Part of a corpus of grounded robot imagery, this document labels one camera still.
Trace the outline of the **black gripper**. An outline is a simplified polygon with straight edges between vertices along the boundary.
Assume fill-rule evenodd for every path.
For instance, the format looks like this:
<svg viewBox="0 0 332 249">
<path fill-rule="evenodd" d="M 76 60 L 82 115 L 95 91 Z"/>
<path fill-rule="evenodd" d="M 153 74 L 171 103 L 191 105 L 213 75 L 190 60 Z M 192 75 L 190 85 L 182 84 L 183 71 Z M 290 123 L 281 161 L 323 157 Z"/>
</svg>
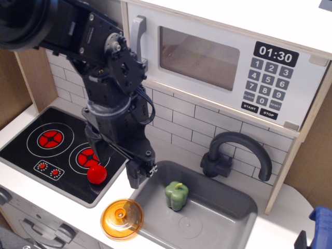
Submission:
<svg viewBox="0 0 332 249">
<path fill-rule="evenodd" d="M 155 152 L 145 135 L 153 116 L 147 104 L 129 104 L 124 108 L 88 104 L 81 111 L 86 119 L 85 135 L 94 154 L 106 165 L 111 152 L 128 159 L 127 177 L 131 188 L 139 189 L 156 171 Z"/>
</svg>

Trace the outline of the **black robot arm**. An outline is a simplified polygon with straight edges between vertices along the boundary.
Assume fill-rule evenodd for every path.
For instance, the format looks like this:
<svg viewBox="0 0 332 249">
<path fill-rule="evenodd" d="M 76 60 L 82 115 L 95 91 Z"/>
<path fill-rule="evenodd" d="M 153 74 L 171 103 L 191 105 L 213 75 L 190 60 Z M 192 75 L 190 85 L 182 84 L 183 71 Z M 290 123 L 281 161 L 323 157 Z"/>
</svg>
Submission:
<svg viewBox="0 0 332 249">
<path fill-rule="evenodd" d="M 142 85 L 145 64 L 117 23 L 84 1 L 1 1 L 1 48 L 49 49 L 63 54 L 88 95 L 85 134 L 101 162 L 116 151 L 127 159 L 137 189 L 157 170 L 145 136 L 155 108 Z"/>
</svg>

